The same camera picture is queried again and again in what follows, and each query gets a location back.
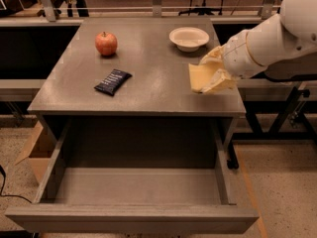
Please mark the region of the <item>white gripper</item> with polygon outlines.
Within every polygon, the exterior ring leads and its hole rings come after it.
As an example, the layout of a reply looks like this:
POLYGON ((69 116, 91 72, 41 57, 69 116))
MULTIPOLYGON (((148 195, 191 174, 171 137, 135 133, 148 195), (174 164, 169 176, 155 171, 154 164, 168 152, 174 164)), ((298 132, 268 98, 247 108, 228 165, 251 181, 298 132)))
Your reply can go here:
POLYGON ((200 64, 223 61, 226 69, 217 69, 209 82, 200 89, 201 93, 232 89, 236 86, 236 78, 248 79, 265 70, 265 66, 255 62, 249 53, 248 33, 249 30, 241 31, 231 37, 226 44, 215 47, 200 60, 200 64))

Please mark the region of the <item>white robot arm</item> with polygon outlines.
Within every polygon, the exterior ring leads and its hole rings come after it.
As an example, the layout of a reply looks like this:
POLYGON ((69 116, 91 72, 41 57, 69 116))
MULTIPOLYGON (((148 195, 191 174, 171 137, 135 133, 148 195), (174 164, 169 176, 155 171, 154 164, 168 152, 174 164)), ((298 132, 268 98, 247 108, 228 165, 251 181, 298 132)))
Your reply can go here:
POLYGON ((282 0, 280 11, 250 30, 232 36, 200 62, 220 66, 199 90, 214 90, 222 78, 250 78, 268 66, 312 54, 317 50, 317 0, 282 0))

